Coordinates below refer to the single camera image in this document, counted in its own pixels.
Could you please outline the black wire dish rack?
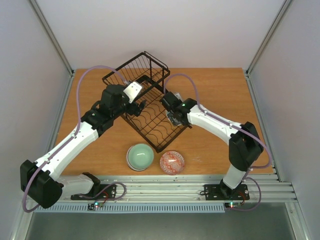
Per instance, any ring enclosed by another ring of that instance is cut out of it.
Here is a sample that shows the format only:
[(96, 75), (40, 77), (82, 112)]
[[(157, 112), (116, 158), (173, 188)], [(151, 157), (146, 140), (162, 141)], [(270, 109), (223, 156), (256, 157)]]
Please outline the black wire dish rack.
[(122, 118), (141, 135), (157, 153), (167, 148), (185, 129), (175, 126), (168, 119), (166, 110), (160, 103), (163, 84), (170, 75), (169, 67), (148, 53), (141, 52), (116, 68), (129, 82), (138, 82), (142, 90), (135, 99), (145, 102), (139, 116), (122, 115)]

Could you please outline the orange diamond patterned bowl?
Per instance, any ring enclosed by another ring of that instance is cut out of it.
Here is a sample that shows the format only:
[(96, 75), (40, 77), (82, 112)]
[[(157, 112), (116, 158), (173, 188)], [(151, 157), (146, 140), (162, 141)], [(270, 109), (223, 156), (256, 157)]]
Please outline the orange diamond patterned bowl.
[(184, 170), (185, 160), (179, 152), (170, 150), (161, 156), (159, 165), (165, 174), (174, 176)]

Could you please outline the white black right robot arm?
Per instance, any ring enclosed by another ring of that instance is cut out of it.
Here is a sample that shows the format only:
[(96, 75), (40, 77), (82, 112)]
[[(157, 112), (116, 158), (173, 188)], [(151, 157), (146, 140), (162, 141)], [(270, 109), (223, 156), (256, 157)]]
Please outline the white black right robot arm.
[(219, 191), (225, 200), (234, 197), (249, 168), (264, 150), (254, 124), (228, 120), (196, 100), (188, 98), (182, 101), (170, 91), (164, 94), (160, 103), (173, 124), (198, 126), (227, 144), (230, 167), (219, 183)]

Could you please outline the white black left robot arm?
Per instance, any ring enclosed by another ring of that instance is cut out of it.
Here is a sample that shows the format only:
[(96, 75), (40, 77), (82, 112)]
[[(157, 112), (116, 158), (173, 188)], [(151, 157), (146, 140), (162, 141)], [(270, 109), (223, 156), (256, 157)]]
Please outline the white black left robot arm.
[(135, 99), (143, 87), (137, 82), (129, 85), (110, 84), (79, 120), (74, 130), (51, 151), (36, 161), (24, 161), (20, 166), (20, 186), (24, 192), (23, 210), (28, 213), (27, 197), (47, 209), (60, 198), (83, 195), (96, 199), (101, 193), (100, 181), (88, 172), (75, 177), (61, 177), (64, 169), (88, 145), (114, 125), (121, 115), (139, 116), (145, 103)]

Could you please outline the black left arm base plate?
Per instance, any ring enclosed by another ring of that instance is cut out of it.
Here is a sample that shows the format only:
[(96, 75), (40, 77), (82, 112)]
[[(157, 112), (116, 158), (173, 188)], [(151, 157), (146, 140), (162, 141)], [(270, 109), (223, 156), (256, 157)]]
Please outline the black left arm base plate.
[(73, 201), (85, 201), (85, 200), (100, 200), (105, 198), (114, 199), (117, 193), (117, 186), (112, 184), (108, 187), (107, 184), (101, 184), (99, 187), (94, 187), (86, 194), (74, 194), (70, 197)]

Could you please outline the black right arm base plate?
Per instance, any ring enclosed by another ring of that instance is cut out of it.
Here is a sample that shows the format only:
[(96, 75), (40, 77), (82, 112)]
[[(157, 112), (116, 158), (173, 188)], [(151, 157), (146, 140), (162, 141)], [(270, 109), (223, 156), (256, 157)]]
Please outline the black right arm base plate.
[(202, 193), (207, 201), (247, 201), (250, 199), (246, 184), (240, 184), (235, 189), (222, 187), (220, 184), (205, 184)]

